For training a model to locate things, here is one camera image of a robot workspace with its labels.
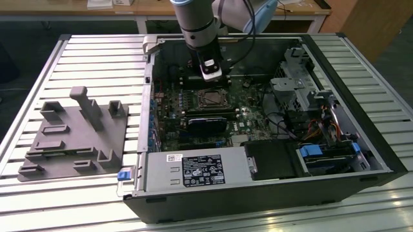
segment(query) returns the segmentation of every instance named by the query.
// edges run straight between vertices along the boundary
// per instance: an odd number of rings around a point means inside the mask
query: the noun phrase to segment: slotted metal table
[[[123,166],[136,164],[146,61],[143,35],[74,35],[59,40],[0,145],[0,231],[388,231],[413,230],[413,111],[346,38],[311,35],[409,173],[340,203],[170,224],[144,224],[122,202],[132,183],[116,174],[19,182],[44,101],[63,106],[72,86],[99,104],[130,106]],[[317,72],[325,88],[327,83]]]

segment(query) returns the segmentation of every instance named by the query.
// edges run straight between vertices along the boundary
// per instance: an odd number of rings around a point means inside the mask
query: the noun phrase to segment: blue latch
[[[302,157],[322,155],[322,151],[318,145],[305,145],[299,149],[299,152]]]
[[[118,181],[131,180],[131,170],[118,172]]]
[[[357,143],[352,143],[352,147],[353,147],[353,149],[354,149],[354,151],[356,151],[356,154],[357,154],[358,152],[361,152],[361,149],[360,149],[360,146],[358,146]]]

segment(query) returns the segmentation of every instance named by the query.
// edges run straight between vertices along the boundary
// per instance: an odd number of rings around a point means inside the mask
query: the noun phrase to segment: power supply label
[[[221,155],[182,157],[184,187],[226,183]]]

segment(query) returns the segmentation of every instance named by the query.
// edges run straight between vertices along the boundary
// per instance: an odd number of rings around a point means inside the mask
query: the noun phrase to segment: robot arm
[[[277,0],[251,0],[255,20],[250,16],[247,1],[241,0],[170,0],[182,33],[190,48],[192,66],[199,67],[203,79],[213,81],[229,70],[218,44],[218,29],[225,24],[245,33],[266,28],[277,8]]]

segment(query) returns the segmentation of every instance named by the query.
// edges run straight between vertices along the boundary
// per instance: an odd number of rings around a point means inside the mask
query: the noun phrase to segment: table leg
[[[313,22],[311,22],[311,24],[310,24],[307,33],[315,34],[315,33],[319,32],[319,29],[321,29],[321,26],[322,26],[325,17],[326,17],[325,15],[318,15],[318,16],[315,16],[315,19],[313,20]]]
[[[136,16],[135,18],[139,34],[147,34],[147,17],[146,16]]]

